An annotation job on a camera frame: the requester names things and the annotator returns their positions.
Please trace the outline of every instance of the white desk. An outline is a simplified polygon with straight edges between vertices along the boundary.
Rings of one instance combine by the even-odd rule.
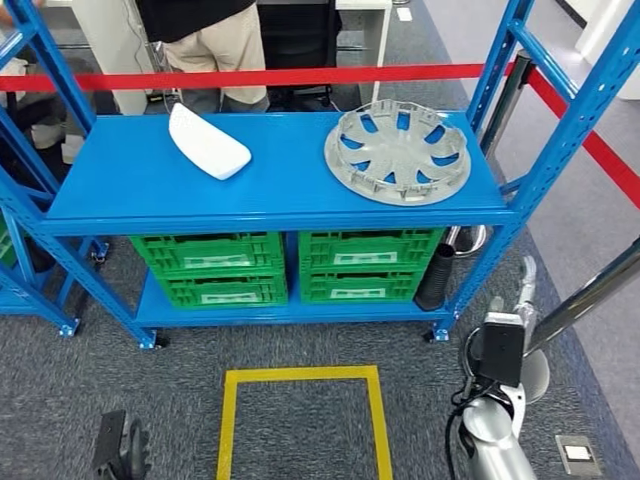
[[[381,67],[384,64],[389,22],[393,9],[392,0],[336,0],[336,10],[358,11],[363,16],[365,25],[365,51],[363,65]],[[378,99],[380,82],[360,84],[360,98],[363,104]]]
[[[47,0],[46,6],[71,7],[103,73],[140,73],[140,67],[145,73],[152,72],[153,64],[144,45],[140,46],[138,37],[128,24],[123,2],[130,5],[129,20],[137,27],[140,20],[131,0]],[[336,9],[362,12],[365,34],[362,64],[383,64],[392,0],[336,0]],[[377,100],[379,89],[380,82],[361,84],[361,98],[363,103]],[[143,91],[115,91],[113,96],[125,115],[140,115],[146,107]]]

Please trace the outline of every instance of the yellow floor marking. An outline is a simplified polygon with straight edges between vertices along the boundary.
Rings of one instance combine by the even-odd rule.
[[[233,430],[235,424],[235,400],[238,383],[251,382],[294,382],[309,380],[358,380],[367,381],[369,406],[371,409],[376,461],[380,480],[392,480],[391,454],[386,436],[386,422],[380,385],[378,369],[375,365],[345,367],[300,367],[266,368],[256,370],[229,370],[224,382],[224,400],[220,440],[218,448],[217,480],[231,480],[231,463],[233,452]]]

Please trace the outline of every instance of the metal pole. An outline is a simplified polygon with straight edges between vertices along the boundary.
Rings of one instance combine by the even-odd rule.
[[[527,78],[529,72],[534,68],[531,63],[531,57],[525,50],[520,50],[515,55],[515,62],[513,64],[513,70],[509,74],[505,82],[504,87],[498,98],[496,108],[489,119],[489,125],[480,141],[480,149],[485,157],[488,158],[493,155],[497,146],[504,129],[506,128],[507,122],[511,118],[511,115],[515,109],[518,99],[522,93],[522,89],[527,84]],[[455,248],[456,239],[460,234],[461,228],[470,227],[451,227],[447,236],[446,243]],[[469,257],[480,250],[487,241],[486,226],[480,226],[477,237],[473,242],[473,247],[468,252],[456,252],[456,257]]]
[[[489,125],[480,141],[480,149],[485,157],[494,154],[507,122],[515,109],[522,89],[527,84],[529,72],[534,67],[531,57],[526,51],[520,50],[515,55],[513,70],[506,78],[504,88],[489,120]]]
[[[640,273],[640,238],[540,321],[525,356],[540,349]]]

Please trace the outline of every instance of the beige pants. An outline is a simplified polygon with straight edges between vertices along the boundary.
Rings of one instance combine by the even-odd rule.
[[[165,51],[172,67],[183,72],[265,69],[256,4],[177,42],[165,44]],[[182,93],[187,106],[198,113],[220,108],[220,92],[217,89]],[[265,87],[229,87],[223,88],[222,93],[225,110],[264,111],[269,106]]]

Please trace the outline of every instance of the office chair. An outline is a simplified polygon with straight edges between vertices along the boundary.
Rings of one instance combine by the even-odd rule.
[[[335,67],[337,38],[342,29],[336,0],[259,0],[263,46],[267,69]],[[269,89],[272,109],[312,110],[304,103],[331,103],[331,85],[322,92],[303,93],[313,86]]]

